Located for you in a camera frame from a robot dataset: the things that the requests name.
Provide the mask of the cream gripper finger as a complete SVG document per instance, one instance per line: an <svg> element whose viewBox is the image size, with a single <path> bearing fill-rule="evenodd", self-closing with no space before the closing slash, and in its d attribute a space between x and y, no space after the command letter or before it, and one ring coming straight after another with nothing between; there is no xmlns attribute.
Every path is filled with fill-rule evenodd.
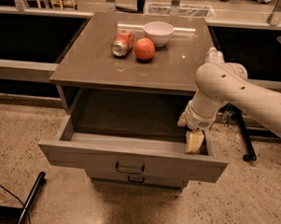
<svg viewBox="0 0 281 224"><path fill-rule="evenodd" d="M187 131L186 134L186 152L195 154L199 151L204 140L203 131Z"/></svg>
<svg viewBox="0 0 281 224"><path fill-rule="evenodd" d="M184 117L183 114L181 114L181 115L179 116L179 119L178 119L178 121L177 121L177 126L178 126L178 127L181 127L181 128L183 128L183 127L186 126L186 120L185 120L185 117Z"/></svg>

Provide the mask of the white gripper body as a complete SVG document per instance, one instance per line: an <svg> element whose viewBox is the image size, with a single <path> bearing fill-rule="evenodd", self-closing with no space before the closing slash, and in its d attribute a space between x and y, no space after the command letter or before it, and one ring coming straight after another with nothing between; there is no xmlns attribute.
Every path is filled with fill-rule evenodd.
<svg viewBox="0 0 281 224"><path fill-rule="evenodd" d="M194 106L190 100L183 113L186 125L193 131L208 130L215 122L218 108L214 104Z"/></svg>

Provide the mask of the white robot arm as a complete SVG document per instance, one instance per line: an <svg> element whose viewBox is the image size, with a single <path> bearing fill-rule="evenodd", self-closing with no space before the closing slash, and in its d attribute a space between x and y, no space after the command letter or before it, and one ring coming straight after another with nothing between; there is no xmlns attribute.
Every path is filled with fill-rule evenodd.
<svg viewBox="0 0 281 224"><path fill-rule="evenodd" d="M181 113L177 126L192 133L208 130L226 104L235 105L281 138L281 93L247 81L238 63L205 63L196 70L198 90Z"/></svg>

